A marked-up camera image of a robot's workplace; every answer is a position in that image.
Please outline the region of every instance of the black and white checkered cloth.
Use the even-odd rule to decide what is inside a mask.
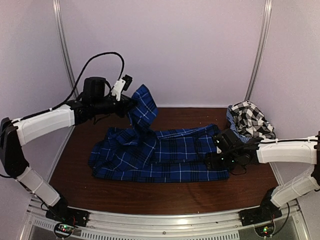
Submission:
[[[252,102],[244,101],[230,107],[239,134],[249,138],[274,139],[274,127]]]

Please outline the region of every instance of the brown wooden surface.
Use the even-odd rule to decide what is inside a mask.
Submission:
[[[152,129],[195,128],[227,125],[225,108],[160,108]],[[88,159],[95,143],[109,127],[130,126],[127,118],[112,115],[93,125],[75,128],[50,183],[71,207],[126,214],[209,213],[256,206],[265,192],[277,186],[269,164],[251,165],[247,174],[212,182],[138,183],[97,179]]]

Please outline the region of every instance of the metal bar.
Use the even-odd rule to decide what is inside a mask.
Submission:
[[[59,40],[60,40],[63,62],[66,69],[66,73],[69,78],[71,88],[73,89],[75,87],[76,81],[75,81],[74,73],[71,67],[70,57],[69,57],[68,48],[67,48],[67,41],[66,41],[64,26],[62,22],[62,15],[60,10],[60,0],[53,0],[52,2],[53,2],[54,17],[55,17]],[[77,88],[75,89],[73,95],[75,98],[79,95]]]
[[[31,230],[34,224],[34,216],[26,214],[24,217],[24,225],[21,227],[18,240],[28,240],[31,234]]]
[[[310,240],[307,224],[304,219],[303,213],[300,211],[298,214],[292,216],[293,223],[300,240]]]
[[[297,201],[291,201],[289,205],[291,215],[300,212]],[[178,238],[192,239],[191,237],[200,239],[199,236],[201,236],[201,239],[205,239],[206,237],[203,237],[205,235],[252,228],[252,225],[242,226],[240,210],[184,215],[137,215],[89,210],[87,227],[80,227],[79,230],[89,231],[92,234],[120,235],[123,239],[128,239],[128,236],[133,239],[169,237],[177,240]],[[285,218],[288,212],[286,205],[281,210],[282,218]],[[46,212],[41,210],[41,201],[37,198],[31,199],[27,212],[36,218],[45,219]]]
[[[270,27],[270,21],[271,21],[271,13],[272,13],[272,1],[273,0],[265,0],[264,5],[264,12],[262,17],[262,25],[261,25],[261,32],[260,32],[260,38],[258,43],[258,48],[255,56],[255,61],[252,69],[252,74],[249,82],[248,89],[246,91],[246,95],[244,100],[248,101],[250,100],[253,89],[257,80],[259,68],[262,61],[262,56],[265,50],[266,42],[267,42],[267,36],[269,32]]]

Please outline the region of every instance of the black bracket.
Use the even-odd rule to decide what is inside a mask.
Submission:
[[[311,177],[313,177],[320,186],[320,131],[316,137],[318,138],[317,145],[314,145],[314,149],[316,149],[316,165],[314,166]]]
[[[271,202],[271,195],[274,189],[275,187],[266,192],[260,206],[251,209],[245,209],[239,212],[242,226],[260,224],[271,221],[272,219],[280,218],[282,216],[282,212],[280,211],[279,207],[276,207]]]
[[[2,119],[0,133],[3,133],[0,137],[0,159],[5,172],[15,179],[24,173],[29,163],[22,151],[17,128],[8,117]]]
[[[64,224],[67,224],[69,226],[79,226],[79,227],[86,227],[87,226],[89,212],[84,211],[84,210],[75,209],[75,208],[70,208],[70,207],[67,208],[67,212],[72,217],[65,220],[63,222]],[[51,211],[47,211],[45,214],[45,217],[47,219],[52,219],[57,222],[61,222],[61,219],[58,218],[56,215],[54,215]]]

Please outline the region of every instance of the white arm segment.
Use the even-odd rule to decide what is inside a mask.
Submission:
[[[305,140],[318,140],[315,136],[300,138]],[[315,141],[287,141],[278,142],[278,139],[264,139],[261,141],[259,149],[256,151],[259,163],[271,162],[291,162],[317,164],[317,151],[314,146]]]
[[[312,190],[319,190],[320,186],[316,179],[311,176],[313,170],[314,166],[310,166],[306,171],[299,176],[296,176],[291,181],[284,185],[277,186],[272,192],[271,202],[279,208]]]
[[[16,132],[21,146],[24,146],[40,136],[46,135],[58,129],[71,127],[74,124],[74,111],[70,109],[70,106],[64,104],[56,110],[30,117],[13,125],[18,127]]]
[[[124,89],[125,84],[126,84],[126,81],[121,78],[115,82],[115,84],[111,90],[111,95],[115,96],[115,99],[118,102],[121,99],[121,93],[122,93],[122,90]]]
[[[60,199],[59,193],[47,183],[34,169],[27,167],[23,174],[16,178],[49,206],[54,206]]]

